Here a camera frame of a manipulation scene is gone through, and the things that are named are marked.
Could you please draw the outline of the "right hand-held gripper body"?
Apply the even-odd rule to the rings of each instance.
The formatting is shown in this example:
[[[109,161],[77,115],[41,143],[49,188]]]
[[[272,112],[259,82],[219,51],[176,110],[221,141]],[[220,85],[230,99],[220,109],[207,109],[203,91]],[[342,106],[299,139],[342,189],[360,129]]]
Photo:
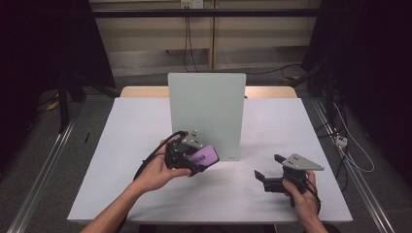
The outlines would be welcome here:
[[[308,189],[307,171],[323,171],[324,168],[297,154],[293,153],[283,163],[280,163],[283,168],[283,175],[281,178],[267,178],[263,182],[265,192],[285,193],[287,190],[283,186],[283,180],[292,182],[300,193],[304,193]]]

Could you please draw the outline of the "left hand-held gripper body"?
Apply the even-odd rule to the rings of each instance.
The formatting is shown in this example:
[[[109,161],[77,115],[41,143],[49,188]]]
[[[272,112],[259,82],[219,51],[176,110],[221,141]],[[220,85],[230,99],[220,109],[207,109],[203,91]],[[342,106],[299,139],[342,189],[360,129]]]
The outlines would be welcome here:
[[[196,130],[177,131],[172,134],[171,140],[167,139],[165,163],[169,169],[189,169],[193,164],[189,156],[203,149]]]

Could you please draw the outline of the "purple whiteboard eraser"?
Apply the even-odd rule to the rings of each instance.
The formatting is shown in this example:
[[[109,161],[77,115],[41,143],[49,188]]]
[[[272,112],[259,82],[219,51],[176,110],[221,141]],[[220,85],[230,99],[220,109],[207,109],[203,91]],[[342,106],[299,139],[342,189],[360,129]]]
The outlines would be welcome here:
[[[198,166],[210,167],[220,161],[216,150],[207,146],[189,156],[189,161]]]

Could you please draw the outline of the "small glass whiteboard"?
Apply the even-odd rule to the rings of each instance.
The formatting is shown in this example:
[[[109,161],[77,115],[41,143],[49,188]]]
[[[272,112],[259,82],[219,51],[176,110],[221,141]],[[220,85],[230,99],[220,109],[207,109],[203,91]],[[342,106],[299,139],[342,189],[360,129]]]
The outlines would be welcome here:
[[[240,159],[246,90],[243,73],[169,73],[172,129],[196,130],[221,161]]]

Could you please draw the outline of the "person's left hand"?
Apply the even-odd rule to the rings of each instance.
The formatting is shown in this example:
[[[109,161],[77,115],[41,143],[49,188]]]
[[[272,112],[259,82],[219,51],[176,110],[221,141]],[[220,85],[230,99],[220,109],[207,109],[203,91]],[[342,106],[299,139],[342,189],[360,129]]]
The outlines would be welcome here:
[[[162,146],[132,183],[132,189],[139,195],[158,190],[175,178],[188,177],[191,174],[191,170],[186,168],[169,169],[165,163],[165,151],[166,146]]]

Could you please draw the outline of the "person's right hand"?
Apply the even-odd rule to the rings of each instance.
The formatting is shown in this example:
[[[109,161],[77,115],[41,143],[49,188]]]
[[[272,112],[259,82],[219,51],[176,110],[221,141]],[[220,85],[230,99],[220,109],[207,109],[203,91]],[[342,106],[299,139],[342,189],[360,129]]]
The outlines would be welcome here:
[[[308,189],[300,193],[297,187],[289,180],[283,180],[283,186],[294,199],[294,208],[298,221],[318,217],[319,201],[317,199],[317,188],[315,174],[312,171],[306,172],[308,178]]]

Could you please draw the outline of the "white table mat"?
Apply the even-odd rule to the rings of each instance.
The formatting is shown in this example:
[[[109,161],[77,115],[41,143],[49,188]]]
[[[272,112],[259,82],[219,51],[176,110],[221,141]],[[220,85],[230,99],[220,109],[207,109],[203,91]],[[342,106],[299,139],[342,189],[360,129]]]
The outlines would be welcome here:
[[[109,114],[94,156],[68,220],[87,223],[106,208],[132,181],[142,161],[171,134],[165,98],[118,98]],[[269,193],[255,177],[279,177],[281,154],[304,156],[321,166],[317,185],[320,218],[351,220],[310,119],[298,98],[247,99],[241,153],[237,161],[221,160],[191,178],[174,179],[143,195],[128,214],[131,223],[265,224],[294,222],[290,201]]]

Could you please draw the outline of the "wooden table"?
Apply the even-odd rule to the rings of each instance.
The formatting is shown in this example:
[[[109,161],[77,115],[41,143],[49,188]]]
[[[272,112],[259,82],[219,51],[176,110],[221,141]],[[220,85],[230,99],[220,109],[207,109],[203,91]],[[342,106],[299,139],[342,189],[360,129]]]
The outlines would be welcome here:
[[[246,86],[248,98],[296,98],[295,90],[290,86]],[[168,98],[168,86],[126,86],[121,97]]]

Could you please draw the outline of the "black curtain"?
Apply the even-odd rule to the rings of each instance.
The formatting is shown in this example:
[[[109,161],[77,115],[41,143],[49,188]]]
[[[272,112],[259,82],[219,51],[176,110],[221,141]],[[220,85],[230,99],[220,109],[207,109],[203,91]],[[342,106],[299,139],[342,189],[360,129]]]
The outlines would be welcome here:
[[[412,0],[321,0],[302,68],[331,73],[374,143],[412,186]]]
[[[40,95],[115,85],[89,0],[0,0],[0,171],[36,116]]]

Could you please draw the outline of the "black horizontal bar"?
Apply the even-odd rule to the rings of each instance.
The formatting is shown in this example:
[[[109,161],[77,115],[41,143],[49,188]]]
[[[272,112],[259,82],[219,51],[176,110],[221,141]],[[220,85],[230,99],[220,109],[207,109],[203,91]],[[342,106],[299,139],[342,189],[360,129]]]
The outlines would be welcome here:
[[[194,9],[194,10],[93,10],[95,17],[317,17],[321,10]]]

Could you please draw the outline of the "metal floor rail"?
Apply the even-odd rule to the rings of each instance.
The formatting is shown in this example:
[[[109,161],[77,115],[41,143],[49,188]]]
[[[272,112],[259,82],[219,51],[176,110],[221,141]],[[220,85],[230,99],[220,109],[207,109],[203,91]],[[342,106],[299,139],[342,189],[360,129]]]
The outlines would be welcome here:
[[[77,108],[69,119],[68,123],[63,127],[63,130],[58,133],[56,140],[48,154],[48,157],[37,176],[34,184],[30,188],[28,194],[20,205],[14,220],[12,221],[7,233],[24,233],[29,220],[32,218],[34,211],[40,201],[46,185],[51,178],[54,167],[61,155],[79,117],[82,108]]]
[[[341,146],[336,145],[335,139],[338,136],[338,133],[337,130],[330,124],[329,120],[326,119],[326,107],[324,104],[320,100],[312,100],[312,103],[326,129],[326,132],[329,134],[333,145],[337,149],[340,160],[347,166],[347,174],[352,179],[353,184],[360,194],[361,200],[367,208],[379,232],[395,233],[387,214],[363,177],[363,174],[366,174],[367,171],[356,164],[349,152],[345,152]]]

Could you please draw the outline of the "wooden wall post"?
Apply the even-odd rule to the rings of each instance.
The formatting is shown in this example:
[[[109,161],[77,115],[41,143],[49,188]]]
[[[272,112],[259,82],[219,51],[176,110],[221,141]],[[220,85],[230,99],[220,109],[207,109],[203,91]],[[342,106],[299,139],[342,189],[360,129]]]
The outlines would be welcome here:
[[[210,0],[210,10],[216,9],[216,1],[217,0]],[[209,45],[209,53],[208,53],[208,61],[209,61],[209,68],[214,70],[215,67],[215,26],[216,26],[216,19],[215,17],[210,17],[210,45]]]

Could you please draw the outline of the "white wall socket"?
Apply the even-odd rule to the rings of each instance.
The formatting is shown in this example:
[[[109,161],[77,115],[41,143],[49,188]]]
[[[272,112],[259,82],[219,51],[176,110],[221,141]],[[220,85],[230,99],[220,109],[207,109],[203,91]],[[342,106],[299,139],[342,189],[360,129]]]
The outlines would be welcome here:
[[[182,9],[203,9],[203,0],[181,0]]]

